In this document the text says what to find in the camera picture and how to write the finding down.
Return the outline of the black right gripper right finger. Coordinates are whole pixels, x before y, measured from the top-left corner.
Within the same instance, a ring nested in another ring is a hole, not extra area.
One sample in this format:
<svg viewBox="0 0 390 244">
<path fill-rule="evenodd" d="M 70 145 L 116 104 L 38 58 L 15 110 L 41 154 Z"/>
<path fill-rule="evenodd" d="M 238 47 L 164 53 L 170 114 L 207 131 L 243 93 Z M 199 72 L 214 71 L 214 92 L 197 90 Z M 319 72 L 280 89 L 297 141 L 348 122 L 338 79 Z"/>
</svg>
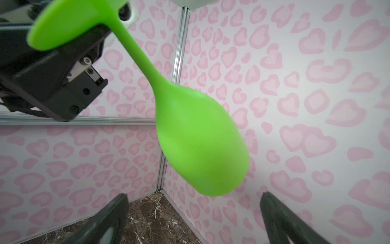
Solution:
<svg viewBox="0 0 390 244">
<path fill-rule="evenodd" d="M 270 192 L 262 195 L 260 210 L 271 244 L 329 244 Z"/>
</svg>

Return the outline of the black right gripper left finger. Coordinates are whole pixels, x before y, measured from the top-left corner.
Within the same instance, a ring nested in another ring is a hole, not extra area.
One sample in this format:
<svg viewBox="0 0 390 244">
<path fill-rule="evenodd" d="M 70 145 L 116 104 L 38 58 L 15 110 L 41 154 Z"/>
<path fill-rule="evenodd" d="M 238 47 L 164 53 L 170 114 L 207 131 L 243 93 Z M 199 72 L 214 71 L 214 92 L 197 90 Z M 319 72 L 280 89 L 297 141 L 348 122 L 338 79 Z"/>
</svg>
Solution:
<svg viewBox="0 0 390 244">
<path fill-rule="evenodd" d="M 128 197 L 120 193 L 62 243 L 119 244 L 127 225 L 128 213 Z"/>
</svg>

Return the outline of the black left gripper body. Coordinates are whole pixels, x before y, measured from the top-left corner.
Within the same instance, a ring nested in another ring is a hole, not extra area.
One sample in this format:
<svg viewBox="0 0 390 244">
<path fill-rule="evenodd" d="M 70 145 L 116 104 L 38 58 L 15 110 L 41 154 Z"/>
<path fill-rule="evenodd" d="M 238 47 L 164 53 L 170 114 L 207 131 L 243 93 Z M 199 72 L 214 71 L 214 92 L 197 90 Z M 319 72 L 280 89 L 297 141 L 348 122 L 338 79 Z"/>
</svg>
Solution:
<svg viewBox="0 0 390 244">
<path fill-rule="evenodd" d="M 37 51 L 27 33 L 48 1 L 1 1 L 1 112 L 69 122 L 107 86 L 93 67 L 115 39 L 105 25 L 63 46 Z"/>
</svg>

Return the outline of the green wine glass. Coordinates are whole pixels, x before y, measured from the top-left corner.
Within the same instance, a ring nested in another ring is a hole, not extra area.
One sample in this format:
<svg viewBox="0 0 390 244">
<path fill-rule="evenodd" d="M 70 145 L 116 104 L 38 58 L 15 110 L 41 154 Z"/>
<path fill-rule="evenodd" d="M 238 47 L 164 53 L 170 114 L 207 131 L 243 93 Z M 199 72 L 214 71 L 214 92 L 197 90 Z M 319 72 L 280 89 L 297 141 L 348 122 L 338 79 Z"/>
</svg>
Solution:
<svg viewBox="0 0 390 244">
<path fill-rule="evenodd" d="M 119 18 L 125 1 L 53 1 L 32 25 L 27 43 L 46 51 L 62 46 L 98 24 L 106 25 L 149 81 L 161 149 L 174 170 L 200 194 L 223 196 L 235 190 L 249 169 L 249 150 L 234 120 L 214 99 L 165 79 Z"/>
</svg>

